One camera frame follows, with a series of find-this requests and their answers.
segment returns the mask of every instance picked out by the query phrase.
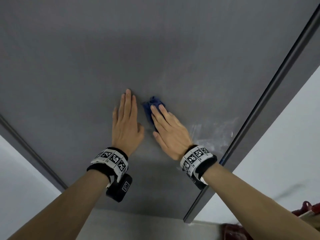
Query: left hand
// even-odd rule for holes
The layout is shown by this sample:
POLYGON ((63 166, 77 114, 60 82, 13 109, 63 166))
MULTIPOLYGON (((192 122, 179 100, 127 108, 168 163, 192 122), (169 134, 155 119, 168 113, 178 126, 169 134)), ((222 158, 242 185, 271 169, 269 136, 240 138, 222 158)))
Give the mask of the left hand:
POLYGON ((122 150, 128 157, 144 138, 144 128, 137 122, 137 114, 136 96, 131 97, 131 91, 127 89, 121 96, 119 114, 117 107, 112 114, 112 147, 122 150))

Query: black and white wristband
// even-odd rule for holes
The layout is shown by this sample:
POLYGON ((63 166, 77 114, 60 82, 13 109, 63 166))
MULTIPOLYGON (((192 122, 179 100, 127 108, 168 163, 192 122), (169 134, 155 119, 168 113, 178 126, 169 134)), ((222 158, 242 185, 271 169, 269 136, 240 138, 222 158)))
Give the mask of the black and white wristband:
POLYGON ((109 178, 109 188, 114 181, 120 182, 123 175, 128 170, 128 156, 120 149, 108 147, 99 153, 87 168, 98 170, 109 178))
POLYGON ((200 189, 208 185, 202 175, 217 162, 217 157, 210 153, 204 146, 191 146, 183 156, 180 166, 186 171, 187 176, 200 189))

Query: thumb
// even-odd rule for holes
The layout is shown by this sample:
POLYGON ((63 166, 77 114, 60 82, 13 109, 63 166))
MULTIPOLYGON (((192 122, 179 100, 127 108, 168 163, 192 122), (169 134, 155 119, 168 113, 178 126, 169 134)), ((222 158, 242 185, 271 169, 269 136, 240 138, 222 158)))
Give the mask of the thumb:
POLYGON ((140 123, 138 123, 138 134, 144 136, 144 127, 140 123))

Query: dark metal trim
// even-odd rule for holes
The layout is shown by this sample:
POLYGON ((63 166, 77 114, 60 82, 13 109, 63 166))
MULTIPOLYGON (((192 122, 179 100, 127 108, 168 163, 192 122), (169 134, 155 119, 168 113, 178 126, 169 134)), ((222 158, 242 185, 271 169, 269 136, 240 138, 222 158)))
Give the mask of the dark metal trim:
MULTIPOLYGON (((232 162, 229 163, 228 160, 230 159, 231 156, 233 156, 234 151, 239 147, 245 146, 244 145, 245 143, 243 143, 242 145, 243 139, 246 136, 250 137, 250 135, 249 136, 247 135, 248 131, 252 129, 252 125, 256 122, 257 118, 259 116, 261 117, 263 116, 261 115, 262 111, 264 110, 266 105, 269 103, 270 99, 272 98, 274 93, 277 91, 282 81, 286 78, 288 72, 293 67, 298 57, 301 55, 302 51, 306 48, 311 38, 314 36, 319 25, 320 25, 320 5, 314 11, 313 15, 311 16, 310 20, 306 24, 305 28, 302 30, 298 39, 290 49, 289 53, 287 54, 284 61, 280 65, 279 69, 275 73, 269 85, 263 92, 262 96, 260 97, 257 104, 251 111, 247 120, 244 122, 238 134, 236 135, 233 142, 231 143, 230 147, 227 149, 226 153, 224 154, 221 161, 219 162, 221 165, 226 166, 226 168, 228 168, 231 172, 241 163, 241 161, 244 159, 247 153, 254 147, 254 145, 258 142, 258 140, 262 137, 262 135, 267 131, 270 125, 275 121, 275 119, 280 115, 282 110, 290 102, 291 99, 289 101, 287 100, 279 101, 279 103, 282 103, 282 109, 280 111, 275 111, 275 112, 271 111, 272 107, 269 107, 268 110, 270 110, 269 111, 270 113, 273 113, 273 116, 270 117, 271 120, 268 121, 268 126, 262 126, 263 128, 260 128, 260 131, 256 131, 256 133, 258 133, 259 136, 255 137, 254 140, 251 140, 250 148, 246 148, 247 152, 243 153, 240 160, 238 158, 236 164, 232 162)), ((297 82, 298 87, 295 88, 296 92, 294 94, 290 94, 292 95, 292 98, 300 90, 300 88, 305 84, 305 82, 309 79, 309 77, 310 76, 305 77, 304 82, 301 82, 301 81, 297 82)), ((209 186, 203 189, 198 195, 198 197, 196 198, 196 200, 194 201, 194 203, 192 204, 192 206, 190 207, 186 216, 183 218, 183 221, 186 223, 191 223, 214 194, 215 192, 209 186)))
POLYGON ((68 186, 43 161, 43 159, 27 144, 27 142, 0 115, 0 135, 10 143, 24 158, 26 158, 43 176, 58 190, 64 191, 68 186))

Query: gray panel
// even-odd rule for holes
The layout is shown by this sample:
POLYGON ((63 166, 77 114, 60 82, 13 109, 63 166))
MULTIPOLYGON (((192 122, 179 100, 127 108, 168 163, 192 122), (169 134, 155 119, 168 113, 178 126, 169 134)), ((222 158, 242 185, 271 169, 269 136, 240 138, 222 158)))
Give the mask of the gray panel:
MULTIPOLYGON (((220 164, 231 172, 320 66, 319 26, 320 5, 222 157, 220 164)), ((184 222, 191 223, 214 194, 210 187, 202 190, 184 217, 184 222)))
MULTIPOLYGON (((319 0, 0 0, 0 113, 67 185, 111 142, 126 88, 158 95, 222 157, 319 0)), ((120 204, 180 218, 199 190, 152 137, 120 204)))

